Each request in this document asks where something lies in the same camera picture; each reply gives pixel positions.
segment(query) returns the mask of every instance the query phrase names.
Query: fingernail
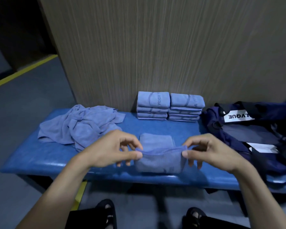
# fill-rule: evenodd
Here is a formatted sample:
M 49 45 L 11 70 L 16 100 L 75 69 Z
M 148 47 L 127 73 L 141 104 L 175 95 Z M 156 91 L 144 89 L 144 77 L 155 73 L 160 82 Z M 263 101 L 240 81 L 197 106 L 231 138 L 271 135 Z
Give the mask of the fingernail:
M 143 154 L 141 152 L 137 152 L 137 159 L 143 158 Z
M 187 151 L 182 151 L 182 156 L 183 156 L 184 158 L 187 158 Z

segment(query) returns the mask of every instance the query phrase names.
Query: hand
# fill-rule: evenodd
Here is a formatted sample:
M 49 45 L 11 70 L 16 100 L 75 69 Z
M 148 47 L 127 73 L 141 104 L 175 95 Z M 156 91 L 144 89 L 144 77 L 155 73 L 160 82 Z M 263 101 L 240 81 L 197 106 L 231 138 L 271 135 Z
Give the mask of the hand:
M 78 155 L 85 157 L 84 160 L 89 167 L 105 167 L 114 163 L 121 166 L 121 161 L 126 161 L 126 165 L 129 166 L 131 160 L 140 159 L 143 155 L 139 151 L 128 151 L 127 145 L 133 150 L 135 148 L 143 149 L 135 135 L 113 130 L 85 148 Z
M 218 169 L 234 173 L 247 162 L 239 153 L 209 133 L 191 136 L 183 145 L 197 145 L 192 150 L 183 151 L 182 155 L 188 159 L 189 166 L 197 160 L 198 169 L 201 169 L 202 162 L 206 162 Z

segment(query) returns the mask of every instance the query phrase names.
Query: slipper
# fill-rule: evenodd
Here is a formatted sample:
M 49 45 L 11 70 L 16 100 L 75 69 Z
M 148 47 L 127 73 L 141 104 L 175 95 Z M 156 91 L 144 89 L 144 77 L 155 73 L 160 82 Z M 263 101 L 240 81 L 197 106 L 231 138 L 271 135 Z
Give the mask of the slipper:
M 110 199 L 104 199 L 100 201 L 95 208 L 103 208 L 106 211 L 107 214 L 107 222 L 106 226 L 108 225 L 113 225 L 113 229 L 117 229 L 117 224 L 116 224 L 116 210 L 114 208 L 114 204 Z
M 198 213 L 198 218 L 193 216 L 193 213 Z M 182 218 L 183 228 L 200 228 L 199 219 L 201 216 L 206 216 L 205 212 L 197 207 L 191 207 L 187 210 L 186 216 Z

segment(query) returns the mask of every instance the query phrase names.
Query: white label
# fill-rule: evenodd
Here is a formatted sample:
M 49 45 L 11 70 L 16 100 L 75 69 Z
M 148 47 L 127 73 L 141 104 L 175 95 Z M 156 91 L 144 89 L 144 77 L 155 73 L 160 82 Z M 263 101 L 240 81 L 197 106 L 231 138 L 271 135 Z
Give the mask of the white label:
M 246 110 L 232 110 L 224 116 L 225 122 L 236 122 L 236 121 L 251 121 L 254 120 Z
M 255 148 L 260 153 L 272 153 L 277 154 L 278 150 L 276 146 L 274 145 L 267 145 L 267 144 L 258 144 L 258 143 L 248 143 L 251 147 Z

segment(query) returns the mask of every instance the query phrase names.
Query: wood grain panel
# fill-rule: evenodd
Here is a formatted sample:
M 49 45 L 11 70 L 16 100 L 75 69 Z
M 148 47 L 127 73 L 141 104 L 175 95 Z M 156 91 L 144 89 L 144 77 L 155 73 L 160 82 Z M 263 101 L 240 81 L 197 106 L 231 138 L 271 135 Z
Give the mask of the wood grain panel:
M 41 0 L 76 100 L 286 99 L 286 0 Z

